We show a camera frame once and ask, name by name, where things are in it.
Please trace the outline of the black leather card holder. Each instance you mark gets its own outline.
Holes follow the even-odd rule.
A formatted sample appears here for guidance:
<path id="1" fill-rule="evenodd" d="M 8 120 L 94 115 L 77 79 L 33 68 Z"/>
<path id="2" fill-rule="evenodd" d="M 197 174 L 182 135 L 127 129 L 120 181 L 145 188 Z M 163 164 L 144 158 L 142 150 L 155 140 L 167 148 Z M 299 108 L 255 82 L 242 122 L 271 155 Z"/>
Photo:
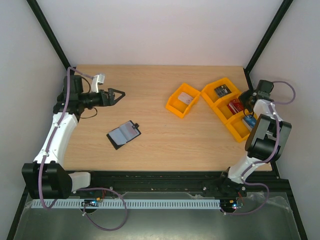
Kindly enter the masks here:
<path id="1" fill-rule="evenodd" d="M 112 144 L 115 150 L 118 150 L 125 144 L 140 136 L 142 133 L 139 130 L 140 125 L 129 120 L 126 123 L 110 131 L 106 137 Z"/>

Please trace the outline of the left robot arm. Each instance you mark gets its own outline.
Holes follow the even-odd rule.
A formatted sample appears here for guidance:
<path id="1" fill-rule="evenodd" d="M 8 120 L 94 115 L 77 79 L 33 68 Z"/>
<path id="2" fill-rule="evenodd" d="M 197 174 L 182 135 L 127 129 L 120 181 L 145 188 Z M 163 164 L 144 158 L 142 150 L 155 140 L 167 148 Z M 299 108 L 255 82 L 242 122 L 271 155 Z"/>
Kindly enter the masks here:
<path id="1" fill-rule="evenodd" d="M 114 88 L 98 89 L 104 82 L 102 75 L 94 76 L 89 91 L 84 92 L 84 80 L 80 75 L 64 77 L 46 140 L 33 162 L 22 167 L 26 189 L 32 199 L 67 199 L 72 192 L 91 184 L 89 172 L 64 170 L 69 140 L 86 109 L 114 106 L 126 94 Z"/>

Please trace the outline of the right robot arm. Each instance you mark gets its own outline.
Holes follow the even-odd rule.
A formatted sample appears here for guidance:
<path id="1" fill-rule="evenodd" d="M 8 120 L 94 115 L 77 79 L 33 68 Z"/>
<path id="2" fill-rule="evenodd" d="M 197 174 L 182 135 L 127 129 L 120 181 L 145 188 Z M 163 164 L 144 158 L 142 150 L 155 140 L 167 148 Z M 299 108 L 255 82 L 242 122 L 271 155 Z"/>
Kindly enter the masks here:
<path id="1" fill-rule="evenodd" d="M 284 150 L 292 125 L 276 111 L 277 103 L 271 99 L 274 84 L 261 79 L 256 89 L 247 90 L 239 97 L 244 109 L 252 118 L 257 116 L 257 120 L 245 143 L 246 155 L 223 171 L 217 180 L 216 188 L 222 196 L 237 196 L 258 167 L 277 161 Z"/>

